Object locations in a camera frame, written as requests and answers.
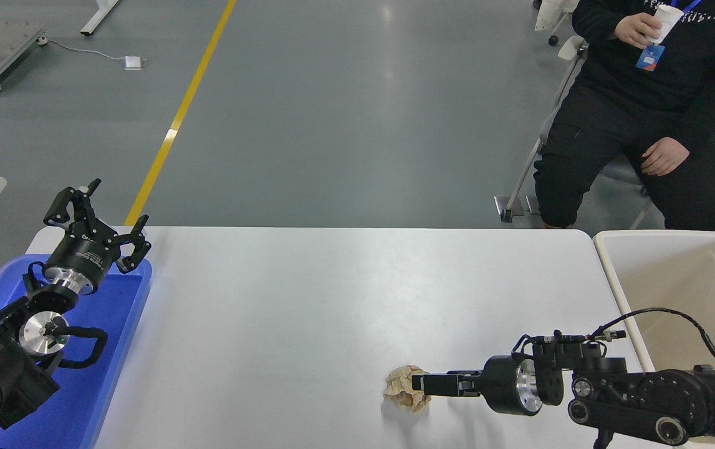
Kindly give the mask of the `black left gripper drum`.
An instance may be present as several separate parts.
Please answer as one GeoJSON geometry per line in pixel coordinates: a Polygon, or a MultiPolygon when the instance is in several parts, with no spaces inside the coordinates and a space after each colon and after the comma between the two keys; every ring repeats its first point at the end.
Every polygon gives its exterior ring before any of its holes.
{"type": "Polygon", "coordinates": [[[73,292],[95,292],[120,256],[118,246],[64,236],[46,261],[46,281],[73,292]]]}

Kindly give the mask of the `person's right hand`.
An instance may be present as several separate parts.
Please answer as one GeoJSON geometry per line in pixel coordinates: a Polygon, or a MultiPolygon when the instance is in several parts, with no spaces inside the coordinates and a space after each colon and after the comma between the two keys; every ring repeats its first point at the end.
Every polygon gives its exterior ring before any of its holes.
{"type": "Polygon", "coordinates": [[[651,45],[650,39],[660,37],[662,23],[647,12],[623,17],[616,24],[613,38],[634,48],[644,49],[651,45]]]}

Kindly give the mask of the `person's left hand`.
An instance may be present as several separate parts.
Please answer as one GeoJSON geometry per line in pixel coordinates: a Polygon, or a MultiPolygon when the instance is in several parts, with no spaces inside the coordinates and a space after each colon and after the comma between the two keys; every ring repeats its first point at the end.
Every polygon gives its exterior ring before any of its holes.
{"type": "Polygon", "coordinates": [[[665,176],[675,171],[689,155],[689,150],[678,140],[665,137],[657,140],[642,154],[640,170],[648,176],[665,176]]]}

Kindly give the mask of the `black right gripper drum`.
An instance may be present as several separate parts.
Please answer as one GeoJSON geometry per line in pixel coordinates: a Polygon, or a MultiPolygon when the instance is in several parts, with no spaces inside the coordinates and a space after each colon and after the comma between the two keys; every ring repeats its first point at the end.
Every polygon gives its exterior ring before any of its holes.
{"type": "Polygon", "coordinates": [[[486,361],[482,370],[483,386],[479,391],[489,407],[500,414],[526,415],[527,410],[517,389],[517,372],[523,358],[495,355],[486,361]]]}

